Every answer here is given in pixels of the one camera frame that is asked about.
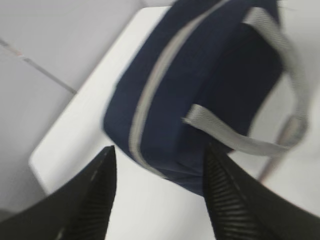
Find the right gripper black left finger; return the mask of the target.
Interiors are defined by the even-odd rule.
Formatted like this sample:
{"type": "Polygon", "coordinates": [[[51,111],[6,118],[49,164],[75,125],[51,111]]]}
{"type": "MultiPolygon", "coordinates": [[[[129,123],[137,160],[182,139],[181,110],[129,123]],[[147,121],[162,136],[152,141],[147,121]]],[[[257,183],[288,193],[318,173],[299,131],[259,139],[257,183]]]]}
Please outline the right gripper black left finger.
{"type": "Polygon", "coordinates": [[[32,207],[0,223],[2,240],[104,240],[117,190],[114,146],[32,207]]]}

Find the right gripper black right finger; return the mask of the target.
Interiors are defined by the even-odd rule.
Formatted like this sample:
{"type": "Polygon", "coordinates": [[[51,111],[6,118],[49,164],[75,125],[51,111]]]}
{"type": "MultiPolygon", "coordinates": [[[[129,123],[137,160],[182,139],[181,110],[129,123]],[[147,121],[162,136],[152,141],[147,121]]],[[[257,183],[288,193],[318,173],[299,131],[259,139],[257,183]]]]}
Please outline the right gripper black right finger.
{"type": "Polygon", "coordinates": [[[318,240],[320,218],[275,194],[215,144],[203,155],[203,197],[217,240],[318,240]]]}

